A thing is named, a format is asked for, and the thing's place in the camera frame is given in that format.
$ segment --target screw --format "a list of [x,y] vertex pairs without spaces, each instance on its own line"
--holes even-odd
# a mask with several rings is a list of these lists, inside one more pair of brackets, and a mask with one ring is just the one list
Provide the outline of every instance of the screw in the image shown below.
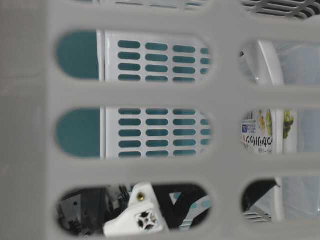
[[145,200],[145,195],[142,192],[139,192],[136,196],[136,199],[138,199],[139,202],[142,202]]

